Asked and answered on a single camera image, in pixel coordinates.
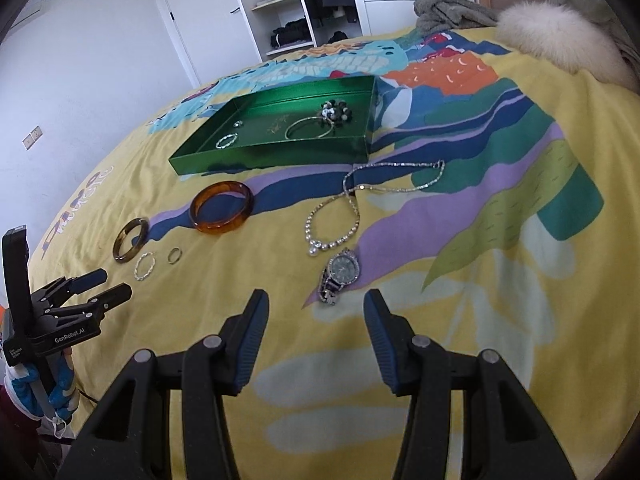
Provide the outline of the blue white gloved hand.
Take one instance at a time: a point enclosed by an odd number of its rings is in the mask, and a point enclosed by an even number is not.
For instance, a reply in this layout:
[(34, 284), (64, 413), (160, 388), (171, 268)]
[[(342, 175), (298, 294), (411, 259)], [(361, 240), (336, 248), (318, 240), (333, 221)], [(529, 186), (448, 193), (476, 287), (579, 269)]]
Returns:
[(67, 424), (78, 408), (79, 398), (72, 350), (63, 350), (51, 362), (51, 372), (54, 386), (47, 393), (43, 380), (33, 365), (6, 364), (3, 387), (14, 406), (28, 418), (48, 418)]

